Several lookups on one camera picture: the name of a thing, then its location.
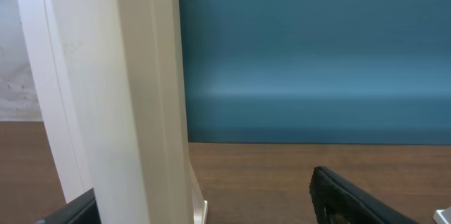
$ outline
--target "teal wall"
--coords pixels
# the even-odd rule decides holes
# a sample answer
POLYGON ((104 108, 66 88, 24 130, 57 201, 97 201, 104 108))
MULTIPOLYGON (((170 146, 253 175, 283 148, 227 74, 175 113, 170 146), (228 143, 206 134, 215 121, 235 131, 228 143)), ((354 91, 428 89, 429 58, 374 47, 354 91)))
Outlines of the teal wall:
POLYGON ((451 0, 180 0, 189 138, 451 143, 451 0))

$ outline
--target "wooden floor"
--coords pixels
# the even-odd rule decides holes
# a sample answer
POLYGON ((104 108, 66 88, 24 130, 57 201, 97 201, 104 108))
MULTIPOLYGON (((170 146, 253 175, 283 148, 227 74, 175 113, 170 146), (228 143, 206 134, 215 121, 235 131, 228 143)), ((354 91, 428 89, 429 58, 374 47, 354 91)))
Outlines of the wooden floor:
MULTIPOLYGON (((420 223, 451 206, 451 147, 191 143, 190 152, 208 224, 316 223, 309 182, 319 165, 420 223)), ((0 123, 0 224, 62 205, 43 124, 0 123)))

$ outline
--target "wooden table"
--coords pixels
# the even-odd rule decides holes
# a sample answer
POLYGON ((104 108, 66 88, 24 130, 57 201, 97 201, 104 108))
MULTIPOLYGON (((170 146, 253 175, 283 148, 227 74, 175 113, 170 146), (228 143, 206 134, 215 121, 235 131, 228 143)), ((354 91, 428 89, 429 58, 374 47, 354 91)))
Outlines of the wooden table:
MULTIPOLYGON (((191 143, 208 224, 316 223, 315 166, 328 166, 420 223, 451 206, 451 146, 191 143)), ((64 205, 42 123, 0 123, 0 224, 64 205)))

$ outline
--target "brown wooden surface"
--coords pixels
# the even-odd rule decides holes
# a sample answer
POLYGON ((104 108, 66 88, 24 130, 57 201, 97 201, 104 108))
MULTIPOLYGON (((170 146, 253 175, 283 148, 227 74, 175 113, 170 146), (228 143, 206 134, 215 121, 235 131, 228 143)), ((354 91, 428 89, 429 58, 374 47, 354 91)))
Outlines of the brown wooden surface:
MULTIPOLYGON (((191 143, 207 224, 316 223, 313 167, 332 168, 420 223, 451 206, 451 147, 191 143)), ((0 224, 64 205, 42 123, 0 123, 0 224)))

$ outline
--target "blue wall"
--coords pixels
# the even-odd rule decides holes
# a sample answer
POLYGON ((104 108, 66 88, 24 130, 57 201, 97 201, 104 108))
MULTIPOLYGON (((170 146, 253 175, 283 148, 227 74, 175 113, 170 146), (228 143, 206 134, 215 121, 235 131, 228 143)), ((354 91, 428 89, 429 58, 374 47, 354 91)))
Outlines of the blue wall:
POLYGON ((189 138, 451 143, 451 0, 180 0, 189 138))

